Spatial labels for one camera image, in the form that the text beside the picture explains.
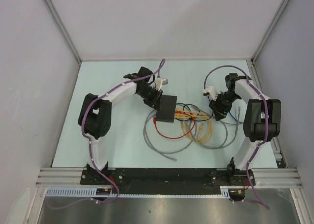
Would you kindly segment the black network switch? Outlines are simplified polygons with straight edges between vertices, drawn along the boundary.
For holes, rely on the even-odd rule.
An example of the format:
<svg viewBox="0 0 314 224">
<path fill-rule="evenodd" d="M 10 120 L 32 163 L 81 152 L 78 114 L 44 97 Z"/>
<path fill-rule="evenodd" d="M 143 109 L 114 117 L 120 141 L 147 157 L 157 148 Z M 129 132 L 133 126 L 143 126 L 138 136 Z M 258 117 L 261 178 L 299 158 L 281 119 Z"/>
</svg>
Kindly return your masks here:
<svg viewBox="0 0 314 224">
<path fill-rule="evenodd" d="M 176 104 L 177 96 L 162 95 L 160 101 L 160 110 L 156 112 L 156 121 L 173 123 Z"/>
</svg>

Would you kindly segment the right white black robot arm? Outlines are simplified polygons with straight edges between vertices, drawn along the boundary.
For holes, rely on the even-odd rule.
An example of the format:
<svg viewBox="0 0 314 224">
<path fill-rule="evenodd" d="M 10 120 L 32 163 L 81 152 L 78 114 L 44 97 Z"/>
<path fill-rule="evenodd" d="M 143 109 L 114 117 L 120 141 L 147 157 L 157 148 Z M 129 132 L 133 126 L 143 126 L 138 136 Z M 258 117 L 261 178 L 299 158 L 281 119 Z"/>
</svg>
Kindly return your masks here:
<svg viewBox="0 0 314 224">
<path fill-rule="evenodd" d="M 243 122 L 245 139 L 238 153 L 227 165 L 226 179 L 231 185 L 238 185 L 244 178 L 250 180 L 252 162 L 266 142 L 277 137 L 281 128 L 281 102 L 261 92 L 248 76 L 230 73 L 225 77 L 227 91 L 218 93 L 215 87 L 203 89 L 209 95 L 209 107 L 217 121 L 225 118 L 236 100 L 247 105 Z"/>
</svg>

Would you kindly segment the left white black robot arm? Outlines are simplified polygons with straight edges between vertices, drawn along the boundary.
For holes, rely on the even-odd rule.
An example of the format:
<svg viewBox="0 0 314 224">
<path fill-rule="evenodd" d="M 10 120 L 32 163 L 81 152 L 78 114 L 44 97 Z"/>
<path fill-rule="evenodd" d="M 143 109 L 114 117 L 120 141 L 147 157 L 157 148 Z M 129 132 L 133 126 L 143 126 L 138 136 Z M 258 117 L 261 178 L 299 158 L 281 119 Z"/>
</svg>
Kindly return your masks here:
<svg viewBox="0 0 314 224">
<path fill-rule="evenodd" d="M 136 73 L 127 74 L 121 83 L 98 96 L 89 93 L 85 96 L 78 119 L 83 137 L 89 141 L 89 166 L 94 170 L 91 178 L 102 185 L 108 180 L 108 172 L 104 170 L 108 165 L 106 148 L 100 142 L 111 128 L 112 110 L 126 98 L 135 94 L 143 98 L 145 105 L 159 111 L 162 87 L 168 84 L 168 79 L 155 77 L 160 70 L 152 72 L 146 67 L 141 67 Z"/>
</svg>

